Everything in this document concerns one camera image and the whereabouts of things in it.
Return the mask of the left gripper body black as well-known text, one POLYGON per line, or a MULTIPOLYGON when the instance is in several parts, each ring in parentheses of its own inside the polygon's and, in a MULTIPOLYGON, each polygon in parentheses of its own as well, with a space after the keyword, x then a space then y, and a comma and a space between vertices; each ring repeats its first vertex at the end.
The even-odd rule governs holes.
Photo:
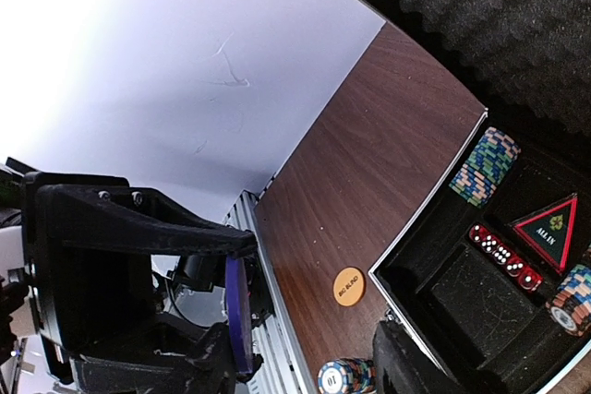
POLYGON ((49 373, 69 385, 154 385, 151 249, 157 192, 120 177, 27 173, 23 247, 49 373))

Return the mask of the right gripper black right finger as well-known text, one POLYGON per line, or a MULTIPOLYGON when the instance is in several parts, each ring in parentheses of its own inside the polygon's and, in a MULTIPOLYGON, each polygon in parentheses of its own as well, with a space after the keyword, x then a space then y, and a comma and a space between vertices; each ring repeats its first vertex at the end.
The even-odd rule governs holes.
POLYGON ((382 320, 377 325, 372 346, 378 393, 457 392, 457 383, 432 363, 395 321, 382 320))

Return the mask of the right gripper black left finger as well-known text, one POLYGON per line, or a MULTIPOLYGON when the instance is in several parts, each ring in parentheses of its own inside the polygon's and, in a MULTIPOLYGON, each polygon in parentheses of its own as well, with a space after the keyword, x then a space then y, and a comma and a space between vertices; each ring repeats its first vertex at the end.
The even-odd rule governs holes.
POLYGON ((257 250, 253 232, 202 219, 153 188, 45 185, 36 209, 46 236, 65 246, 233 258, 257 250))

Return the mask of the orange big blind button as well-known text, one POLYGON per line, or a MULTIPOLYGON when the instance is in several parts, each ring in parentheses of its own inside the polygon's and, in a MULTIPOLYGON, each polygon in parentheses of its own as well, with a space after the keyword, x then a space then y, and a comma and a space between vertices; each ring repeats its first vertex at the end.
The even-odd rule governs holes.
POLYGON ((333 281, 332 292, 335 301, 345 307, 354 306, 365 294, 364 273, 355 267, 342 269, 333 281))

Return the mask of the purple small blind button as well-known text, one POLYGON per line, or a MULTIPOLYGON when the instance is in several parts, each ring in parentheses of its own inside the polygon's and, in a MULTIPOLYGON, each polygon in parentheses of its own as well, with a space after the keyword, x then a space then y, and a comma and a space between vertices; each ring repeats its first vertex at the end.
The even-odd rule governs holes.
POLYGON ((236 372, 251 374, 254 369, 252 317, 244 259, 225 261, 225 300, 228 327, 236 372))

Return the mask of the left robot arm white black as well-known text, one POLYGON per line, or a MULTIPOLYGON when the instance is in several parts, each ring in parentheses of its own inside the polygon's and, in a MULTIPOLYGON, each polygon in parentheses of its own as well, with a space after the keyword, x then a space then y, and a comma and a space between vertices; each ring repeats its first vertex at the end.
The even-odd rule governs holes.
POLYGON ((29 332, 82 393, 231 393, 262 365, 255 234, 122 177, 1 167, 1 357, 29 332), (28 307, 30 330, 17 311, 28 307))

